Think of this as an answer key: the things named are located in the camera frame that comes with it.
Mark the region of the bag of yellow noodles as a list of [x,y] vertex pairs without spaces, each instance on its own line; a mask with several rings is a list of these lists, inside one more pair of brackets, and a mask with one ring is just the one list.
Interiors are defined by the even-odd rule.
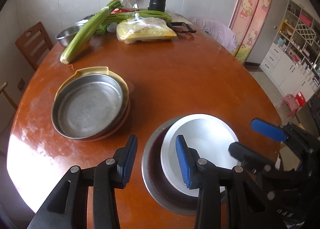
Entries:
[[125,44],[134,44],[138,41],[153,42],[171,40],[177,34],[160,18],[141,17],[135,13],[132,18],[123,20],[117,25],[117,38]]

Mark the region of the red plastic stool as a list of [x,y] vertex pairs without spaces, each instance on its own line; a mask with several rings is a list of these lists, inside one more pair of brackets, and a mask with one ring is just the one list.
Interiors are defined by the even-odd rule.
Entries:
[[295,96],[296,101],[298,102],[300,107],[303,107],[306,104],[306,99],[302,92],[298,92]]

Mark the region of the black folding bracket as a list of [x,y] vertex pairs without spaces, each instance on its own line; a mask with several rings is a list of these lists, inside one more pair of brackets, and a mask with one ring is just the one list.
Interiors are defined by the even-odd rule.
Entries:
[[171,22],[167,23],[167,26],[177,34],[193,34],[197,32],[197,30],[192,29],[190,25],[185,22]]

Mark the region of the lilac cloth on chair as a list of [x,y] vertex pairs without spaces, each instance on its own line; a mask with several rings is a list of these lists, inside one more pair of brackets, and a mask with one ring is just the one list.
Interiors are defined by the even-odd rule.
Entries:
[[228,52],[232,52],[237,48],[238,43],[235,33],[223,23],[216,20],[202,18],[195,18],[191,22],[209,34]]

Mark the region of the pink cartoon cat wardrobe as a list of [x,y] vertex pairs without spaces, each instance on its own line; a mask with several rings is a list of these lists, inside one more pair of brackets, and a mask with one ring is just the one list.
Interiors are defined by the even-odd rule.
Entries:
[[237,0],[230,28],[235,33],[237,47],[232,54],[242,64],[249,57],[261,33],[272,0]]

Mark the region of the pink kids stool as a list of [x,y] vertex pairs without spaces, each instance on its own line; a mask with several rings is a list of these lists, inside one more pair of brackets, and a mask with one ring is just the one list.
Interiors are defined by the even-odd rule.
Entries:
[[300,105],[292,94],[284,96],[282,104],[286,104],[290,109],[290,113],[287,115],[288,117],[294,116],[300,108]]

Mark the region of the steel basin behind celery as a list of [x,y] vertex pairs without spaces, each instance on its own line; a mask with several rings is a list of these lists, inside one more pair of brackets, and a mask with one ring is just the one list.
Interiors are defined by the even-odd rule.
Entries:
[[76,22],[73,26],[61,31],[56,36],[56,39],[57,39],[58,43],[62,47],[66,48],[71,43],[73,38],[76,36],[78,31],[80,31],[87,22],[88,22],[87,19],[86,20],[80,20],[80,21]]

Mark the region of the long celery bunch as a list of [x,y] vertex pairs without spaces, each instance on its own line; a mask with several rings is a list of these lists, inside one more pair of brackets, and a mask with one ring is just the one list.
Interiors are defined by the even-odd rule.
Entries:
[[98,27],[117,9],[122,8],[119,0],[111,0],[105,7],[89,19],[84,24],[84,27],[78,31],[76,36],[72,39],[69,45],[61,54],[60,62],[69,65],[80,53],[84,45],[88,42],[91,36],[96,32]]

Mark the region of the large white paper bowl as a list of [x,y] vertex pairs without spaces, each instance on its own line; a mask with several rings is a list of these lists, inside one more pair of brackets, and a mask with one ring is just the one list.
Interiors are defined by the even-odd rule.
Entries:
[[182,117],[165,134],[160,154],[165,177],[180,193],[194,197],[199,195],[198,189],[188,189],[183,182],[175,146],[178,135],[183,135],[188,147],[197,150],[200,157],[217,167],[232,169],[240,165],[240,161],[228,151],[229,145],[237,142],[238,138],[225,122],[207,114]]

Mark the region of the white shelf cabinet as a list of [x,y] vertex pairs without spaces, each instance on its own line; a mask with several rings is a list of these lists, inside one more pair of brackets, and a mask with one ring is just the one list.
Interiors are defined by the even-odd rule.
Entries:
[[289,0],[283,20],[260,68],[281,95],[319,88],[319,16],[309,0]]

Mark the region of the curved wooden chair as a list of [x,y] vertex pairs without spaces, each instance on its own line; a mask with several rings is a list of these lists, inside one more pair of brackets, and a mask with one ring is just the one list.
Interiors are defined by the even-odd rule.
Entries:
[[5,83],[3,83],[3,85],[1,85],[0,88],[0,93],[3,93],[3,95],[5,96],[5,98],[7,99],[7,101],[9,102],[9,104],[15,109],[17,110],[18,105],[16,104],[16,102],[14,102],[14,100],[8,95],[8,93],[5,91],[6,87],[8,86],[8,82],[6,81]]

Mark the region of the brown wooden chair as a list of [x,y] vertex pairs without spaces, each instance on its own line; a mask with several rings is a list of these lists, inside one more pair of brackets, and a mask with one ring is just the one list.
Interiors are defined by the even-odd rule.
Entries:
[[37,62],[44,53],[53,48],[53,44],[42,22],[38,22],[27,29],[17,38],[15,45],[34,71],[37,70]]

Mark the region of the stainless steel bowl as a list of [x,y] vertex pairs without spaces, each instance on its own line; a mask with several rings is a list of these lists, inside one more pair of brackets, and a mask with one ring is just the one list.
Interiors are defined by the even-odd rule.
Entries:
[[142,176],[149,194],[163,208],[181,215],[195,215],[198,196],[188,196],[175,189],[165,177],[161,165],[164,136],[180,118],[175,117],[161,124],[149,137],[142,157]]

